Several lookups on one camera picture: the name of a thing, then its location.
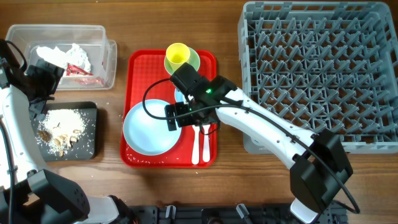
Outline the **white plastic fork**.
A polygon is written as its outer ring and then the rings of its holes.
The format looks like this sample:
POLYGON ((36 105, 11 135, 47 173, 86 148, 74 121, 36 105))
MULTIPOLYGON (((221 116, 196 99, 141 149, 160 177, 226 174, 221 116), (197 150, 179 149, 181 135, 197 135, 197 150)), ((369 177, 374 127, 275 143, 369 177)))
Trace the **white plastic fork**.
POLYGON ((209 130, 210 130, 210 124, 206 124, 203 126, 203 161, 204 162, 209 162, 210 161, 210 141, 209 141, 209 130))

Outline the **white napkin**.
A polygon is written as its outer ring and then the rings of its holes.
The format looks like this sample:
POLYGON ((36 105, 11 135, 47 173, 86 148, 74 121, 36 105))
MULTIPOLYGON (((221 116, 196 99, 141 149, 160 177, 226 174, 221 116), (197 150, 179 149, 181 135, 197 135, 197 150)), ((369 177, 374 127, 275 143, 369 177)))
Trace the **white napkin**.
POLYGON ((91 72, 91 63, 88 54, 79 45, 72 44, 70 50, 63 52, 58 47, 53 49, 49 47, 37 47, 37 55, 45 61, 58 67, 67 69, 69 65, 82 68, 85 72, 91 72))

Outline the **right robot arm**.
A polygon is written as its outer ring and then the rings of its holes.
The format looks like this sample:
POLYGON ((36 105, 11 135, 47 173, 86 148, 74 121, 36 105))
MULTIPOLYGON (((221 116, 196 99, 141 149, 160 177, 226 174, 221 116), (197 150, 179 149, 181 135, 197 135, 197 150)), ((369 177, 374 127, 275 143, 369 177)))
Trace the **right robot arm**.
POLYGON ((224 123, 257 141, 288 168, 295 197, 290 212, 302 223, 314 222, 340 190, 348 192, 345 183, 353 168, 335 133, 295 126, 255 103, 227 78, 209 80, 188 63, 169 80, 186 102, 165 107, 168 128, 224 123))

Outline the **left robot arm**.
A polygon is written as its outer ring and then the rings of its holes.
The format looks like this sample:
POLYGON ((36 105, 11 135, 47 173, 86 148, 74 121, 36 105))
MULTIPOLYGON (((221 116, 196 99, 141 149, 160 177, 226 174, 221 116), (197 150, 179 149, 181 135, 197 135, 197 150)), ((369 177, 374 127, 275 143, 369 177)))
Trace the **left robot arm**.
POLYGON ((1 223, 139 223, 121 199, 89 197, 48 170, 30 121, 44 114, 64 70, 19 63, 14 49, 1 40, 1 223))

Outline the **light blue plate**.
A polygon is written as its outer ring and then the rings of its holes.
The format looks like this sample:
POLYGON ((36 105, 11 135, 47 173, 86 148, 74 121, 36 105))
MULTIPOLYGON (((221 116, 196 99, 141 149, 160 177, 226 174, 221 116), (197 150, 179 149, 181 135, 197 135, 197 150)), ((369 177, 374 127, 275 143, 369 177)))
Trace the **light blue plate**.
POLYGON ((176 145, 182 133, 181 128, 170 131, 165 120, 154 119, 164 117, 166 101, 159 99, 146 100, 134 105, 127 113, 123 124, 123 135, 127 144, 137 153, 145 156, 163 154, 176 145))

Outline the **yellow plastic cup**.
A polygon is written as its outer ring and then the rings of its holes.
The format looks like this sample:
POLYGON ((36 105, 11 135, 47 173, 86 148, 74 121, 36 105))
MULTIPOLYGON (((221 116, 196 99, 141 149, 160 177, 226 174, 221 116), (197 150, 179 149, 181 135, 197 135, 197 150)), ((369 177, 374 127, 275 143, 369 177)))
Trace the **yellow plastic cup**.
POLYGON ((188 63, 190 56, 190 48, 187 45, 179 42, 169 45, 165 52, 167 71, 173 74, 184 63, 188 63))

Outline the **food scraps and rice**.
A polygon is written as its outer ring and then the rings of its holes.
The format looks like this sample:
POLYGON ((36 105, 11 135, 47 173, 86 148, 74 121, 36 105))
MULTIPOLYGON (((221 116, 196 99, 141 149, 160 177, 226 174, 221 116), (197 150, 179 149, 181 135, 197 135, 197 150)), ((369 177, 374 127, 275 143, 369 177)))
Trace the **food scraps and rice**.
POLYGON ((78 149, 77 144, 87 135, 90 119, 77 109, 48 111, 38 122, 36 140, 39 146, 51 156, 65 157, 78 149))

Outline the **red snack wrapper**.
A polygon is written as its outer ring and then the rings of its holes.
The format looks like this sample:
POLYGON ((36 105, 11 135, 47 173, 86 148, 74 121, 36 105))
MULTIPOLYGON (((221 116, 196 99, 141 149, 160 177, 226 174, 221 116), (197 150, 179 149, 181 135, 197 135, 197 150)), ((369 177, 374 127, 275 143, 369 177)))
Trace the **red snack wrapper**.
POLYGON ((70 77, 71 81, 82 85, 104 85, 104 80, 102 78, 94 77, 92 73, 86 72, 84 69, 72 64, 67 65, 67 77, 70 77))

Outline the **white plastic spoon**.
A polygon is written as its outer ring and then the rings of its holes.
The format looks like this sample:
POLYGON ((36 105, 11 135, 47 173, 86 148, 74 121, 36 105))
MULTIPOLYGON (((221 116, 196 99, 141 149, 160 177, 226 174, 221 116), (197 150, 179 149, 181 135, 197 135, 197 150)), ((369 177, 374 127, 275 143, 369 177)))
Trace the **white plastic spoon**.
POLYGON ((194 141, 193 141, 193 148, 192 148, 192 164, 197 165, 200 161, 200 127, 192 125, 194 130, 194 141))

